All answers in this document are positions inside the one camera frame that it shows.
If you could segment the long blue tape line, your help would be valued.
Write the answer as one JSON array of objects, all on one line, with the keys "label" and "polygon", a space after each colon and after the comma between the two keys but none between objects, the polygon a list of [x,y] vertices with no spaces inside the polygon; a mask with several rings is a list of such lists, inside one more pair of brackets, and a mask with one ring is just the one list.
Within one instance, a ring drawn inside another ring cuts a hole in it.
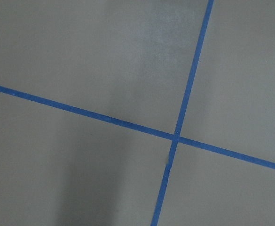
[{"label": "long blue tape line", "polygon": [[[142,126],[142,125],[139,125],[139,124],[134,124],[134,123],[131,123],[131,122],[128,122],[128,121],[120,120],[120,119],[113,118],[113,117],[110,117],[110,116],[107,116],[107,115],[95,113],[95,112],[88,111],[88,110],[81,109],[81,108],[77,108],[77,107],[67,105],[67,104],[63,104],[63,103],[60,103],[60,102],[56,102],[56,101],[53,101],[53,100],[50,100],[50,99],[38,97],[38,96],[31,95],[31,94],[28,94],[28,93],[24,93],[24,92],[21,92],[21,91],[17,91],[17,90],[14,90],[14,89],[9,89],[9,88],[3,87],[3,86],[0,86],[0,92],[4,93],[4,94],[7,94],[7,95],[14,96],[14,97],[18,97],[18,98],[26,99],[26,100],[29,100],[29,101],[33,101],[33,102],[36,102],[36,103],[39,103],[39,104],[47,105],[47,106],[50,106],[50,107],[53,107],[53,108],[61,109],[61,110],[71,112],[71,113],[74,113],[74,114],[82,115],[82,116],[89,117],[89,118],[96,119],[96,120],[100,120],[100,121],[104,121],[104,122],[107,122],[107,123],[110,123],[110,124],[114,124],[114,125],[118,125],[118,126],[121,126],[121,127],[128,128],[128,129],[136,130],[136,131],[139,131],[139,132],[142,132],[142,133],[150,134],[150,135],[153,135],[153,136],[156,136],[156,137],[164,138],[164,139],[167,139],[167,140],[172,140],[173,137],[174,137],[174,135],[171,134],[171,133],[167,133],[167,132],[163,132],[163,131],[160,131],[160,130],[157,130],[157,129],[145,127],[145,126]],[[209,145],[209,144],[199,142],[199,141],[195,141],[195,140],[192,140],[192,139],[188,139],[188,138],[185,138],[185,137],[179,137],[178,142],[181,143],[181,144],[185,144],[185,145],[189,145],[189,146],[192,146],[192,147],[200,148],[200,149],[203,149],[203,150],[207,150],[209,152],[218,153],[218,154],[221,154],[221,155],[224,155],[224,156],[232,157],[232,158],[235,158],[235,159],[238,159],[238,160],[246,161],[246,162],[249,162],[249,163],[257,164],[257,165],[264,166],[264,167],[271,168],[271,169],[275,170],[275,162],[267,161],[267,160],[264,160],[264,159],[249,156],[249,155],[242,154],[242,153],[239,153],[239,152],[234,152],[234,151],[231,151],[231,150],[228,150],[228,149],[224,149],[224,148],[221,148],[221,147]]]}]

